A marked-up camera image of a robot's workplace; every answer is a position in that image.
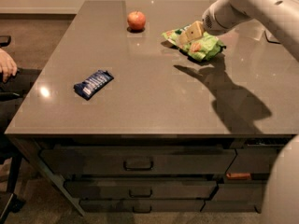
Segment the person's bare hand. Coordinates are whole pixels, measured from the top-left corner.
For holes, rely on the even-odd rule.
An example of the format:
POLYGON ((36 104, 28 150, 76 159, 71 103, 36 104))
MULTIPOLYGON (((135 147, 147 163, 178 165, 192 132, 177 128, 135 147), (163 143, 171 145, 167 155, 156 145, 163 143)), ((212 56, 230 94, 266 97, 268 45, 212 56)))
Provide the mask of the person's bare hand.
POLYGON ((2 81, 6 83, 11 77, 15 77, 18 67, 12 57, 3 49, 0 49, 0 74, 2 81))

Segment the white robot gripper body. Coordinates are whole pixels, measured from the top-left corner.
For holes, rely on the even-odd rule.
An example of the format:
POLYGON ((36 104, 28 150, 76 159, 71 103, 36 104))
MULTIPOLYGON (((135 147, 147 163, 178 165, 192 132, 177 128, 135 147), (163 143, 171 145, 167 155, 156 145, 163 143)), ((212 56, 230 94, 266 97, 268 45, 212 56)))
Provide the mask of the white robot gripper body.
POLYGON ((217 0, 202 16, 203 27, 211 35, 226 34, 248 20, 249 16, 235 9, 229 0, 217 0))

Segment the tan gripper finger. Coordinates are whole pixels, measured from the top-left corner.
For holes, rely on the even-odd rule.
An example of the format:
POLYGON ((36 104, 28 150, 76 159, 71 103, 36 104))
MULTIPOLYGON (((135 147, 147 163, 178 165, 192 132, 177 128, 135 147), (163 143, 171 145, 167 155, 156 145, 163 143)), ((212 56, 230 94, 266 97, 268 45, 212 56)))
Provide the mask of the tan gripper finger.
POLYGON ((182 46, 192 42, 195 39, 199 39, 203 36, 204 32, 205 30, 203 23, 200 21, 195 21, 178 36, 178 45, 182 46))

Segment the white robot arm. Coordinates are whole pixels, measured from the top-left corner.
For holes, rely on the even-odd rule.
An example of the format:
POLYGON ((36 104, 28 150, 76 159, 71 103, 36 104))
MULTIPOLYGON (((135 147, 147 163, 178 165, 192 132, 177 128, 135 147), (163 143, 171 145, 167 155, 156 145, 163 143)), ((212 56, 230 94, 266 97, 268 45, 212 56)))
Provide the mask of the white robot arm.
POLYGON ((203 14, 194 28, 182 33, 178 43, 183 46, 210 35, 228 33, 238 24, 256 20, 296 59, 299 60, 298 0, 218 0, 203 14))

